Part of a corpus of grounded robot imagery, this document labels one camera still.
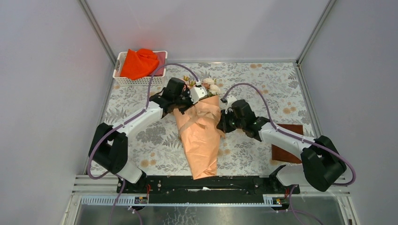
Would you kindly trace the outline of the beige orange wrapping paper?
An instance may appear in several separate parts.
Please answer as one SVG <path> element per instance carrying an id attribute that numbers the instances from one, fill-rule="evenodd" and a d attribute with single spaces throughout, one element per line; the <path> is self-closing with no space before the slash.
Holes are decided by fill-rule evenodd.
<path id="1" fill-rule="evenodd" d="M 193 108 L 220 108 L 219 96 L 212 96 L 199 101 L 184 113 Z M 181 113 L 178 109 L 173 111 L 176 118 L 177 129 L 180 127 Z M 196 124 L 179 134 L 184 153 L 194 180 L 212 177 L 217 172 L 217 157 L 220 148 L 221 137 L 224 134 L 217 128 L 202 129 Z"/>

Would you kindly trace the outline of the white plastic basket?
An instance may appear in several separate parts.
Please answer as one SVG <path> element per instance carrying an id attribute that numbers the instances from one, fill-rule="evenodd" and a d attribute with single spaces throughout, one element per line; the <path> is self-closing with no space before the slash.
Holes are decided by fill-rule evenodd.
<path id="1" fill-rule="evenodd" d="M 132 80 L 127 77 L 121 77 L 121 71 L 124 66 L 125 59 L 128 52 L 120 52 L 113 71 L 113 78 L 120 86 L 146 86 L 149 84 L 150 76 L 142 77 L 136 80 Z M 166 80 L 166 68 L 163 68 L 163 76 L 154 76 L 152 79 L 152 85 L 163 85 Z"/>

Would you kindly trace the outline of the pink rose stems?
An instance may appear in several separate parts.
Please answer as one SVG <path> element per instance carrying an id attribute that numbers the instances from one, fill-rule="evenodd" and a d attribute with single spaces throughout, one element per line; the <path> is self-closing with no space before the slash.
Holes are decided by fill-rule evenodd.
<path id="1" fill-rule="evenodd" d="M 191 79 L 185 75 L 183 76 L 183 81 L 185 82 L 185 84 L 188 86 L 189 89 L 194 87 L 196 84 L 196 80 Z M 219 86 L 216 85 L 215 79 L 212 79 L 211 77 L 205 78 L 201 81 L 201 85 L 207 90 L 208 97 L 221 95 L 221 90 Z"/>

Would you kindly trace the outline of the tan ribbon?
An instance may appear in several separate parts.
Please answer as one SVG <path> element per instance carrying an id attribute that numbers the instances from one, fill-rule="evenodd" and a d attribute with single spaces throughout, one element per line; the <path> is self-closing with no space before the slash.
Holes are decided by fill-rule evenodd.
<path id="1" fill-rule="evenodd" d="M 217 108 L 193 108 L 190 112 L 181 113 L 180 127 L 178 128 L 179 134 L 182 134 L 186 129 L 196 124 L 202 129 L 216 128 L 217 123 L 220 121 L 221 110 Z"/>

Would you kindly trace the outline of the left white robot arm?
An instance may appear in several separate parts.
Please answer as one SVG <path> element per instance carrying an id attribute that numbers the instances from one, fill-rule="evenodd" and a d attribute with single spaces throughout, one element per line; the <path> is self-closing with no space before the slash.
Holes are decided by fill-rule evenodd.
<path id="1" fill-rule="evenodd" d="M 149 98 L 148 105 L 132 114 L 129 119 L 114 125 L 97 126 L 89 151 L 89 162 L 95 162 L 128 182 L 135 193 L 145 188 L 145 173 L 129 160 L 129 137 L 137 135 L 149 125 L 163 119 L 174 109 L 192 106 L 189 89 L 183 80 L 171 78 L 160 93 Z"/>

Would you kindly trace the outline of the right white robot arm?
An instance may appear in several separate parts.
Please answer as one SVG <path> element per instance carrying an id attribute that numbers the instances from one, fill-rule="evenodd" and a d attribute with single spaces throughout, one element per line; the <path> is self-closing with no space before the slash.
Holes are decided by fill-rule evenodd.
<path id="1" fill-rule="evenodd" d="M 273 192 L 281 193 L 291 185 L 310 185 L 325 192 L 346 171 L 346 163 L 329 138 L 310 138 L 273 126 L 270 119 L 256 116 L 243 99 L 222 102 L 226 108 L 221 111 L 217 128 L 223 133 L 240 129 L 248 137 L 279 147 L 301 161 L 298 165 L 283 165 L 272 173 L 269 187 Z"/>

